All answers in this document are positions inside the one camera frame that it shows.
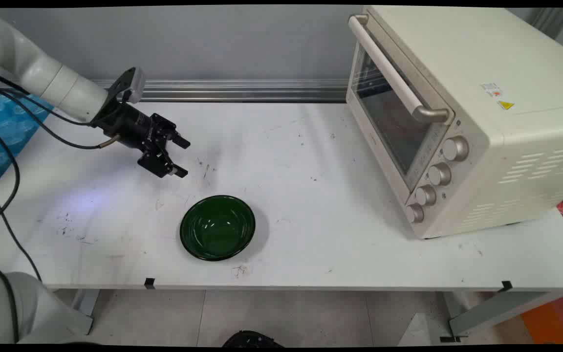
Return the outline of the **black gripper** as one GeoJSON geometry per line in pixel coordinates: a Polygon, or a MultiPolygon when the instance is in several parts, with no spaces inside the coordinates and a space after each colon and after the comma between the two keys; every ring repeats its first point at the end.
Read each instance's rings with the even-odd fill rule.
{"type": "Polygon", "coordinates": [[[138,165],[155,176],[184,178],[188,175],[188,170],[173,163],[166,142],[173,142],[182,149],[187,149],[191,143],[177,132],[173,122],[160,114],[147,115],[129,103],[110,100],[92,119],[92,126],[102,129],[105,136],[118,134],[119,143],[141,150],[138,165]]]}

